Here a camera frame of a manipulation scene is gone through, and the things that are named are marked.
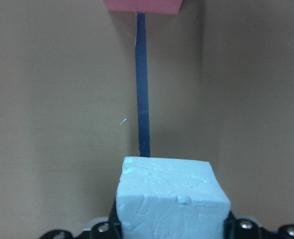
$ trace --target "block top face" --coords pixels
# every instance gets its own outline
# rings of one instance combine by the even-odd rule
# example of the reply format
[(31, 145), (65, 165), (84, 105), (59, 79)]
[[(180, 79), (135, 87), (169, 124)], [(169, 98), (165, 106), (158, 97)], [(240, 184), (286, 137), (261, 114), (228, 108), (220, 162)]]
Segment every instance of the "block top face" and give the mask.
[(126, 157), (117, 198), (168, 198), (178, 204), (211, 207), (211, 213), (230, 204), (209, 162)]

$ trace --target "pink block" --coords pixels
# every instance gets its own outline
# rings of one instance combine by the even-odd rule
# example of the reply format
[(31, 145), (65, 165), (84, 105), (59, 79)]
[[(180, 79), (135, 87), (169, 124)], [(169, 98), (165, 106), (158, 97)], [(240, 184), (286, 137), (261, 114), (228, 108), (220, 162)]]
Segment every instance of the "pink block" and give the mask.
[(109, 11), (178, 14), (183, 0), (104, 0)]

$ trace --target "silver screw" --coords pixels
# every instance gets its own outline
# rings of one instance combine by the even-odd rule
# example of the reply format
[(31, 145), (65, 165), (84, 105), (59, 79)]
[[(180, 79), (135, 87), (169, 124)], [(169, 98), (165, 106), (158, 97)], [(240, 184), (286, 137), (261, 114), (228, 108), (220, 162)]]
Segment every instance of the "silver screw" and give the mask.
[(59, 234), (53, 237), (53, 239), (64, 239), (64, 238), (65, 238), (64, 232), (60, 232)]
[(288, 227), (288, 228), (287, 228), (287, 233), (288, 233), (290, 236), (294, 237), (294, 227)]
[(251, 229), (253, 227), (253, 224), (249, 220), (242, 220), (242, 221), (240, 221), (240, 226), (243, 229)]
[(98, 231), (100, 233), (104, 233), (104, 232), (108, 231), (108, 229), (109, 229), (109, 224), (108, 223), (104, 223), (104, 224), (102, 224), (101, 226), (98, 227)]

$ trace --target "blue strip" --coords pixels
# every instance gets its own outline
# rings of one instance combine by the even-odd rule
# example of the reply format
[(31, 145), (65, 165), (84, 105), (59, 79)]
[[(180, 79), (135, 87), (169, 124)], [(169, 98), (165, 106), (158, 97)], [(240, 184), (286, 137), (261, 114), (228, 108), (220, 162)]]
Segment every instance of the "blue strip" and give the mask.
[(139, 151), (141, 157), (150, 157), (147, 51), (144, 13), (137, 13), (135, 57)]

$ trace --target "screw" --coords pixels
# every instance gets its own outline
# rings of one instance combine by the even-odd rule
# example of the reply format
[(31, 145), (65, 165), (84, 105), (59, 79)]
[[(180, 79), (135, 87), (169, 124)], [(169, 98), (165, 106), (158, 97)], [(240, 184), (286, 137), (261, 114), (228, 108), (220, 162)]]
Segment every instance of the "screw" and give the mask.
[(104, 223), (104, 224), (102, 224), (101, 226), (98, 227), (98, 231), (100, 233), (104, 233), (104, 232), (108, 231), (108, 229), (109, 229), (109, 224), (108, 223)]
[(253, 227), (253, 224), (251, 221), (249, 220), (242, 220), (240, 221), (240, 226), (243, 228), (243, 229), (251, 229)]
[(65, 238), (65, 233), (60, 232), (59, 234), (55, 235), (53, 239), (64, 239)]
[(288, 233), (290, 236), (294, 237), (294, 227), (288, 227), (288, 228), (287, 228), (287, 233)]

